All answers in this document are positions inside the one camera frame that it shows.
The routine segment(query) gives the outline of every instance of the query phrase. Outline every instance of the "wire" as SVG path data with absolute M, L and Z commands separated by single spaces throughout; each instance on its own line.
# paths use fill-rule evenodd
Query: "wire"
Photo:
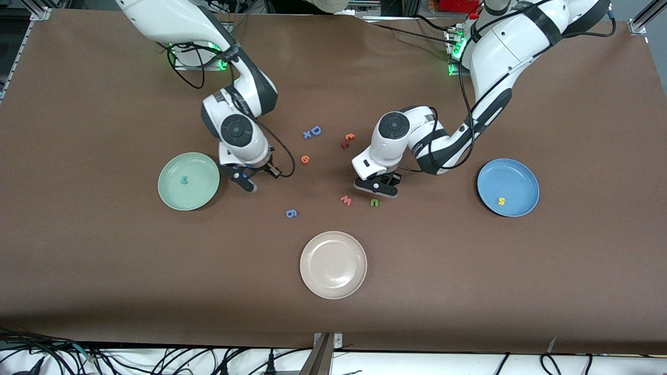
M 588 371 L 590 371 L 590 365 L 593 364 L 593 354 L 587 354 L 586 356 L 588 357 L 588 363 L 586 364 L 584 375 L 588 375 Z
M 410 168 L 402 167 L 400 165 L 398 166 L 398 169 L 402 169 L 402 170 L 408 171 L 408 172 L 415 172 L 415 173 L 423 173 L 424 172 L 424 171 L 420 171 L 418 169 L 410 169 Z
M 500 365 L 498 365 L 498 369 L 496 370 L 496 373 L 494 375 L 500 375 L 500 372 L 502 371 L 502 366 L 505 366 L 505 362 L 507 362 L 507 359 L 510 357 L 510 353 L 507 352 L 505 353 L 505 356 L 503 357 L 502 361 L 500 361 Z
M 4 362 L 6 359 L 8 359 L 9 357 L 13 356 L 14 354 L 19 353 L 19 352 L 22 352 L 22 351 L 24 351 L 24 350 L 25 350 L 25 349 L 18 349 L 18 350 L 15 350 L 14 353 L 12 353 L 12 354 L 10 354 L 10 355 L 4 357 L 3 359 L 1 359 L 1 360 L 0 360 L 0 363 Z
M 283 356 L 286 356 L 286 355 L 288 355 L 288 354 L 292 354 L 292 353 L 294 353 L 294 352 L 300 352 L 300 351 L 302 351 L 302 350 L 311 350 L 311 349 L 312 349 L 312 348 L 301 348 L 301 349 L 290 350 L 289 352 L 284 352 L 283 354 L 278 354 L 277 356 L 273 357 L 272 360 L 275 361 L 275 360 L 277 360 L 278 358 L 283 357 Z M 259 365 L 255 370 L 252 370 L 248 375 L 252 375 L 252 374 L 254 374 L 255 372 L 261 370 L 261 368 L 264 367 L 264 366 L 266 366 L 266 365 L 268 365 L 269 362 L 271 362 L 271 360 L 266 361 L 266 362 L 264 362 L 263 364 Z
M 266 130 L 266 132 L 267 132 L 268 134 L 271 134 L 271 136 L 275 139 L 275 141 L 278 142 L 278 144 L 280 144 L 280 147 L 282 147 L 282 148 L 285 150 L 285 152 L 287 153 L 287 155 L 289 156 L 289 160 L 290 160 L 290 162 L 291 162 L 291 164 L 292 164 L 292 169 L 291 169 L 291 171 L 290 171 L 288 174 L 282 174 L 282 173 L 281 173 L 281 174 L 280 174 L 280 177 L 284 177 L 284 178 L 289 178 L 289 177 L 291 177 L 291 176 L 294 174 L 294 171 L 296 170 L 296 161 L 294 161 L 294 156 L 291 154 L 289 148 L 287 148 L 287 146 L 283 143 L 283 141 L 281 141 L 280 138 L 278 138 L 278 136 L 277 136 L 276 134 L 274 134 L 274 133 L 271 131 L 271 129 L 269 129 L 268 126 L 264 125 L 264 124 L 263 124 L 262 122 L 260 122 L 259 120 L 256 120 L 256 121 L 257 121 L 257 124 L 258 124 L 259 126 L 261 126 L 262 129 Z
M 118 363 L 120 366 L 122 366 L 122 367 L 124 367 L 124 368 L 128 368 L 128 369 L 130 369 L 130 370 L 134 370 L 134 371 L 139 371 L 139 372 L 142 372 L 142 373 L 144 373 L 144 374 L 150 374 L 150 373 L 151 373 L 149 370 L 143 370 L 143 369 L 141 369 L 141 368 L 134 367 L 134 366 L 130 366 L 130 365 L 126 364 L 126 363 L 122 363 L 120 360 L 118 360 L 118 359 L 117 359 L 116 357 L 114 357 L 114 356 L 109 356 L 109 358 L 112 359 L 112 360 L 114 360 L 116 363 Z
M 395 27 L 390 27 L 390 26 L 385 26 L 385 25 L 378 25 L 377 23 L 374 23 L 374 25 L 377 26 L 377 27 L 381 27 L 383 29 L 398 31 L 399 33 L 414 35 L 416 37 L 421 37 L 421 38 L 424 38 L 424 39 L 431 39 L 431 40 L 435 40 L 435 41 L 441 41 L 441 42 L 444 42 L 444 43 L 456 44 L 455 41 L 446 40 L 446 39 L 442 39 L 442 38 L 436 38 L 436 37 L 430 37 L 430 36 L 424 35 L 424 34 L 413 33 L 412 31 L 396 29 Z
M 556 368 L 556 373 L 558 375 L 562 375 L 560 373 L 560 369 L 558 368 L 558 365 L 556 364 L 556 361 L 554 360 L 554 358 L 551 357 L 551 354 L 547 354 L 547 353 L 540 355 L 540 365 L 542 366 L 542 369 L 544 370 L 544 372 L 546 372 L 549 375 L 554 375 L 551 371 L 546 369 L 546 366 L 544 365 L 544 358 L 549 358 L 551 360 L 551 363 L 553 363 L 554 367 Z
M 176 371 L 173 373 L 173 375 L 177 375 L 179 372 L 181 372 L 181 369 L 183 369 L 183 367 L 185 367 L 185 365 L 187 365 L 188 363 L 192 362 L 192 360 L 194 360 L 194 359 L 197 358 L 198 356 L 200 356 L 200 355 L 202 355 L 202 354 L 204 354 L 204 353 L 212 352 L 212 351 L 213 351 L 213 348 L 208 348 L 208 349 L 204 349 L 204 350 L 202 350 L 201 352 L 195 354 L 194 356 L 192 356 L 192 358 L 190 358 L 190 359 L 188 359 L 187 361 L 183 362 L 183 364 L 182 364 L 179 368 L 176 369 Z
M 612 30 L 609 32 L 609 34 L 589 33 L 587 31 L 580 31 L 578 33 L 563 34 L 563 38 L 578 37 L 579 35 L 589 35 L 591 37 L 608 38 L 608 37 L 610 37 L 610 36 L 612 36 L 613 34 L 616 33 L 616 19 L 613 18 L 613 17 L 609 17 L 609 20 L 611 20 L 611 22 L 612 22 Z
M 176 69 L 176 54 L 173 52 L 173 47 L 164 47 L 167 50 L 167 60 L 169 62 L 169 66 L 171 66 L 171 70 L 174 71 L 174 73 L 178 74 L 178 76 L 184 80 L 188 85 L 190 85 L 194 89 L 201 89 L 204 87 L 204 83 L 206 82 L 206 74 L 204 73 L 204 62 L 201 59 L 201 54 L 199 53 L 200 48 L 194 48 L 194 50 L 197 51 L 197 57 L 199 58 L 199 65 L 201 66 L 201 84 L 199 86 L 194 85 L 192 82 L 188 81 L 182 74 L 181 72 Z

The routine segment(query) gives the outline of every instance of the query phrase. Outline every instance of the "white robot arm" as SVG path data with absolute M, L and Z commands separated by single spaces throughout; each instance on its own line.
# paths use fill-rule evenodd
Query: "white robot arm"
M 271 164 L 273 148 L 255 120 L 274 109 L 277 90 L 250 60 L 239 43 L 213 14 L 188 0 L 116 0 L 124 14 L 147 38 L 158 43 L 209 42 L 222 52 L 240 77 L 203 100 L 201 118 L 219 140 L 220 168 L 248 192 L 259 170 L 273 177 L 281 172 Z
M 401 176 L 394 171 L 406 147 L 422 171 L 447 172 L 470 147 L 471 133 L 479 137 L 507 107 L 519 74 L 564 33 L 588 30 L 609 8 L 610 0 L 486 1 L 479 18 L 466 23 L 468 45 L 462 55 L 475 89 L 473 122 L 466 118 L 449 134 L 429 107 L 385 114 L 376 125 L 371 145 L 352 159 L 359 175 L 355 187 L 395 198 Z M 509 13 L 514 15 L 494 23 Z

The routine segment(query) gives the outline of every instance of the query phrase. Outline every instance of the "cable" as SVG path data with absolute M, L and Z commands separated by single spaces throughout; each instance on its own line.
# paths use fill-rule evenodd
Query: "cable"
M 285 152 L 287 153 L 287 155 L 289 156 L 289 160 L 291 161 L 291 164 L 292 164 L 292 170 L 288 174 L 282 174 L 281 173 L 280 177 L 284 177 L 284 178 L 291 177 L 294 174 L 294 171 L 296 170 L 296 161 L 294 161 L 294 156 L 291 154 L 290 150 L 283 143 L 283 141 L 281 141 L 280 138 L 278 138 L 278 136 L 276 134 L 273 134 L 273 132 L 271 131 L 271 129 L 269 129 L 269 127 L 267 127 L 266 125 L 261 123 L 259 120 L 256 120 L 256 121 L 257 121 L 257 124 L 259 126 L 261 126 L 262 129 L 266 130 L 266 132 L 268 134 L 271 134 L 271 136 L 275 139 L 275 141 L 278 142 L 278 144 L 280 144 L 280 147 L 282 147 L 285 150 Z
M 278 354 L 277 356 L 273 357 L 273 360 L 277 360 L 277 359 L 280 358 L 280 357 L 286 356 L 286 355 L 288 355 L 288 354 L 292 354 L 292 353 L 294 353 L 294 352 L 300 352 L 300 351 L 302 351 L 302 350 L 311 350 L 311 349 L 312 349 L 312 348 L 301 348 L 301 349 L 290 350 L 289 352 L 284 352 L 283 354 Z M 259 365 L 255 370 L 252 370 L 248 375 L 252 375 L 252 374 L 254 374 L 255 372 L 261 370 L 261 368 L 264 367 L 264 366 L 266 366 L 267 364 L 269 364 L 269 362 L 270 362 L 270 361 L 266 361 L 266 362 L 264 362 L 263 364 Z
M 416 36 L 416 37 L 421 37 L 421 38 L 425 38 L 425 39 L 431 39 L 431 40 L 435 40 L 435 41 L 441 41 L 441 42 L 449 43 L 449 44 L 456 44 L 456 42 L 455 42 L 455 41 L 452 41 L 452 40 L 446 40 L 446 39 L 442 39 L 442 38 L 430 37 L 430 36 L 428 36 L 428 35 L 424 35 L 424 34 L 413 33 L 412 31 L 396 29 L 395 27 L 390 27 L 390 26 L 385 26 L 385 25 L 378 25 L 377 23 L 374 23 L 374 25 L 377 26 L 377 27 L 381 27 L 381 28 L 383 28 L 383 29 L 393 30 L 393 31 L 398 31 L 399 33 L 404 33 L 404 34 L 408 34 L 408 35 L 414 35 L 414 36 Z
M 563 34 L 563 38 L 572 38 L 572 37 L 577 37 L 579 35 L 589 35 L 592 37 L 608 38 L 616 33 L 616 19 L 613 17 L 609 17 L 609 20 L 612 22 L 612 30 L 609 32 L 609 34 L 589 33 L 587 31 L 580 31 L 578 33 Z
M 227 356 L 231 349 L 227 349 L 227 352 L 225 353 L 225 357 L 223 358 L 222 362 L 220 362 L 220 365 L 218 365 L 215 370 L 211 373 L 211 375 L 216 375 L 218 372 L 220 372 L 222 375 L 227 375 L 227 364 L 233 360 L 236 356 L 239 354 L 245 352 L 246 350 L 249 350 L 249 348 L 240 348 L 237 349 L 234 353 L 230 354 Z
M 116 357 L 114 357 L 114 356 L 109 356 L 109 358 L 112 359 L 112 360 L 114 360 L 116 363 L 118 363 L 120 366 L 122 366 L 122 367 L 124 367 L 124 368 L 130 369 L 130 370 L 134 370 L 134 371 L 139 371 L 139 372 L 142 372 L 142 373 L 144 373 L 144 374 L 150 374 L 150 373 L 151 373 L 149 370 L 143 370 L 143 369 L 141 369 L 141 368 L 134 367 L 134 366 L 130 366 L 130 365 L 126 364 L 126 363 L 122 363 L 120 360 L 118 360 L 118 359 L 117 359 Z
M 0 360 L 0 363 L 4 362 L 6 359 L 8 359 L 9 357 L 13 356 L 14 354 L 19 353 L 19 352 L 22 352 L 22 351 L 24 351 L 24 350 L 25 350 L 25 349 L 18 349 L 18 350 L 15 350 L 14 353 L 12 353 L 12 354 L 10 354 L 10 355 L 4 357 L 3 359 L 1 359 L 1 360 Z
M 204 354 L 204 353 L 212 352 L 212 351 L 213 351 L 213 348 L 208 348 L 208 349 L 204 349 L 204 350 L 202 350 L 201 352 L 195 354 L 194 356 L 192 356 L 192 358 L 190 358 L 190 359 L 188 359 L 187 361 L 183 362 L 183 364 L 182 364 L 179 368 L 177 368 L 176 371 L 174 371 L 173 375 L 178 375 L 178 373 L 181 372 L 181 369 L 183 369 L 183 367 L 185 367 L 185 365 L 187 365 L 188 363 L 192 362 L 192 360 L 194 360 L 194 359 L 197 358 L 198 356 L 200 356 L 200 355 L 202 355 L 202 354 Z
M 542 369 L 544 370 L 544 372 L 546 372 L 549 375 L 554 375 L 553 373 L 551 373 L 549 370 L 546 369 L 546 366 L 544 365 L 544 358 L 549 358 L 551 360 L 551 363 L 553 363 L 554 367 L 556 368 L 556 373 L 558 375 L 562 375 L 560 373 L 560 369 L 558 368 L 558 365 L 556 364 L 556 361 L 554 360 L 553 357 L 551 357 L 551 354 L 548 354 L 548 353 L 540 355 L 540 365 L 542 366 Z
M 164 362 L 163 362 L 163 364 L 162 364 L 162 368 L 160 369 L 160 372 L 158 372 L 158 373 L 155 373 L 155 369 L 157 368 L 157 364 L 156 364 L 155 367 L 153 368 L 153 371 L 151 371 L 151 375 L 162 374 L 162 371 L 163 371 L 164 369 L 166 369 L 167 367 L 169 367 L 169 364 L 170 364 L 170 363 L 172 363 L 173 361 L 175 361 L 176 358 L 178 358 L 178 357 L 184 355 L 185 353 L 189 352 L 190 350 L 194 350 L 194 348 L 188 348 L 188 349 L 185 349 L 184 351 L 180 352 L 179 354 L 177 354 L 176 356 L 174 356 L 172 359 L 170 359 L 167 363 L 164 363 Z
M 275 370 L 275 363 L 273 362 L 275 358 L 273 357 L 273 348 L 271 348 L 271 352 L 269 352 L 269 360 L 266 364 L 266 370 L 264 370 L 264 375 L 276 375 L 277 371 Z
M 502 371 L 502 366 L 505 366 L 505 362 L 507 362 L 507 359 L 510 357 L 510 353 L 507 352 L 505 353 L 505 356 L 503 357 L 502 361 L 500 361 L 500 365 L 498 365 L 498 369 L 496 370 L 496 373 L 494 375 L 500 375 L 500 372 Z
M 204 87 L 204 83 L 206 81 L 206 74 L 204 73 L 204 62 L 201 59 L 201 54 L 199 53 L 199 48 L 195 48 L 197 51 L 197 57 L 199 58 L 199 64 L 201 66 L 201 84 L 199 86 L 195 86 L 192 84 L 192 82 L 188 81 L 179 71 L 176 69 L 176 54 L 173 52 L 172 47 L 166 48 L 167 50 L 167 60 L 169 62 L 169 66 L 171 66 L 171 70 L 174 71 L 174 73 L 178 74 L 178 76 L 184 80 L 188 85 L 190 85 L 194 89 L 201 89 Z
M 418 169 L 410 169 L 410 168 L 402 167 L 400 165 L 398 166 L 398 169 L 402 169 L 404 171 L 409 171 L 409 172 L 415 172 L 415 173 L 423 173 L 424 172 L 424 171 L 420 171 Z
M 590 365 L 593 364 L 593 354 L 587 354 L 586 356 L 588 357 L 588 363 L 586 364 L 584 375 L 588 375 L 588 371 L 590 371 Z

